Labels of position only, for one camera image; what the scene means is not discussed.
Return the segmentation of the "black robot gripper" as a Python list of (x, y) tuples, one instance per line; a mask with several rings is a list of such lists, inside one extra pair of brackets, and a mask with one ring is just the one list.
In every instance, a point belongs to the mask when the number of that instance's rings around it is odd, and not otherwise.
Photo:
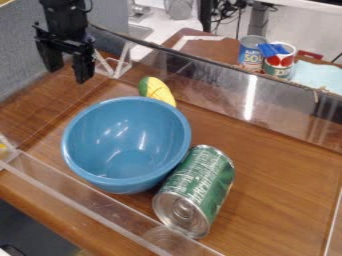
[(39, 0), (47, 29), (35, 23), (36, 47), (50, 72), (64, 66), (63, 53), (74, 54), (72, 68), (76, 82), (83, 84), (94, 77), (94, 40), (87, 35), (87, 14), (94, 4), (86, 0)]

